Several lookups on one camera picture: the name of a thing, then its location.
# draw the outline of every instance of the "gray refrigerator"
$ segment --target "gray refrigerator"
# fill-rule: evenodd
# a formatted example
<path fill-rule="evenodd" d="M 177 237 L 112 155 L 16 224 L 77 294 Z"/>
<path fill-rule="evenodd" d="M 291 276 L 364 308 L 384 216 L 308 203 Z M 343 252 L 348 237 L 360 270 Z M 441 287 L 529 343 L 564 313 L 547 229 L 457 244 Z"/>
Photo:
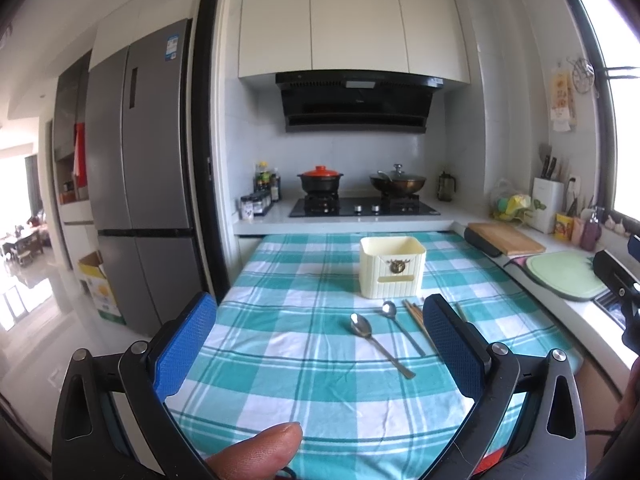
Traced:
<path fill-rule="evenodd" d="M 190 20 L 89 73 L 86 167 L 107 278 L 127 325 L 152 336 L 206 289 L 194 232 L 184 92 Z"/>

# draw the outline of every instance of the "human hand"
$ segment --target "human hand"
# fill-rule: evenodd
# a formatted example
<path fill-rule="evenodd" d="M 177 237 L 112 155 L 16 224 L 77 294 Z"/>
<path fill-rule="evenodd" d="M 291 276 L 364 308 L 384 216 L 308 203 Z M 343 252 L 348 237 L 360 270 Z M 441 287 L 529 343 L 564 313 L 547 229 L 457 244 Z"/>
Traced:
<path fill-rule="evenodd" d="M 622 400 L 620 400 L 616 414 L 613 416 L 613 421 L 616 426 L 628 421 L 634 412 L 636 404 L 638 404 L 640 400 L 636 397 L 636 384 L 638 384 L 639 381 L 640 357 L 636 359 L 636 362 L 634 362 L 631 367 L 631 374 L 629 375 L 629 382 L 626 384 L 625 393 L 622 395 Z"/>
<path fill-rule="evenodd" d="M 265 480 L 286 466 L 302 442 L 298 422 L 271 426 L 206 459 L 222 480 Z"/>

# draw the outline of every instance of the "backsplash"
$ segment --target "backsplash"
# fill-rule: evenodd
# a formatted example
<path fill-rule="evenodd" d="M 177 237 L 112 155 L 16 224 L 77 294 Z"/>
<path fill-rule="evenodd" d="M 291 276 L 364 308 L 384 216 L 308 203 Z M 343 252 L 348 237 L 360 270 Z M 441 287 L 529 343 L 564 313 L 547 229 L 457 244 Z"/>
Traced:
<path fill-rule="evenodd" d="M 227 117 L 227 122 L 227 167 L 234 200 L 252 190 L 254 166 L 260 160 L 278 168 L 286 198 L 303 196 L 297 175 L 319 165 L 344 174 L 340 181 L 342 195 L 376 194 L 369 174 L 391 171 L 396 163 L 409 173 L 425 176 L 427 182 L 420 194 L 433 197 L 446 157 L 443 92 L 433 97 L 426 134 L 336 131 L 288 134 L 280 92 L 275 86 L 257 93 L 254 117 L 231 121 Z"/>

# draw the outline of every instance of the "red lid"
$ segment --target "red lid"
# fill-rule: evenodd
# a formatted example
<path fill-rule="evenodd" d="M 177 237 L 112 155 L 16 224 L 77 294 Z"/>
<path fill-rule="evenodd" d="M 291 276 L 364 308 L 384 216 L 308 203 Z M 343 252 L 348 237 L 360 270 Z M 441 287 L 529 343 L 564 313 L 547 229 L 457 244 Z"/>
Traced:
<path fill-rule="evenodd" d="M 316 166 L 314 170 L 303 173 L 305 176 L 338 176 L 340 173 L 334 170 L 328 170 L 326 166 Z"/>

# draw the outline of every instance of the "purple bottle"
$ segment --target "purple bottle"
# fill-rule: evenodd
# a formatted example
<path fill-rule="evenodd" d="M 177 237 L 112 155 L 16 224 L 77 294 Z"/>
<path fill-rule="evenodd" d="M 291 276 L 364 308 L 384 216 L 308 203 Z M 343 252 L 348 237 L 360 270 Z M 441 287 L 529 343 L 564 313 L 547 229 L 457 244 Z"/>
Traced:
<path fill-rule="evenodd" d="M 602 226 L 600 225 L 598 218 L 603 212 L 603 207 L 595 208 L 593 213 L 591 213 L 591 218 L 584 223 L 582 238 L 580 238 L 580 247 L 585 251 L 591 252 L 596 248 L 596 242 L 600 239 L 600 235 L 602 234 Z"/>

